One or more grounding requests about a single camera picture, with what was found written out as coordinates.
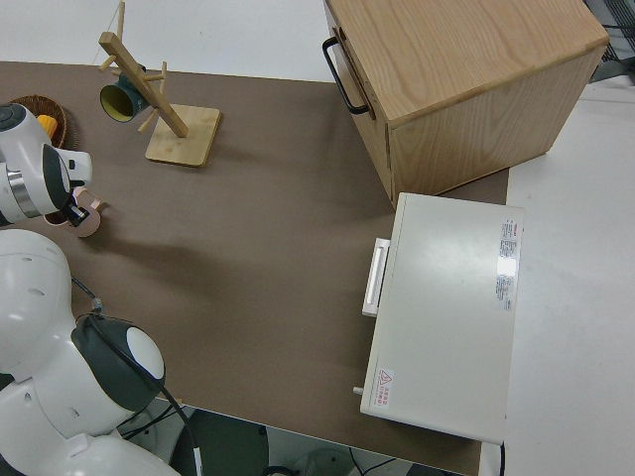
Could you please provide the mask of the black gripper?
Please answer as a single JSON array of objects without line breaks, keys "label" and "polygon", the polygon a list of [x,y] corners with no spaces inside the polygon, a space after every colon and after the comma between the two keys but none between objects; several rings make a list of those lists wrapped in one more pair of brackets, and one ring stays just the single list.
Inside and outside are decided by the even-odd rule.
[{"label": "black gripper", "polygon": [[73,191],[70,192],[68,199],[62,207],[62,215],[67,221],[71,221],[73,227],[78,227],[83,221],[90,216],[90,210],[82,206],[76,205]]}]

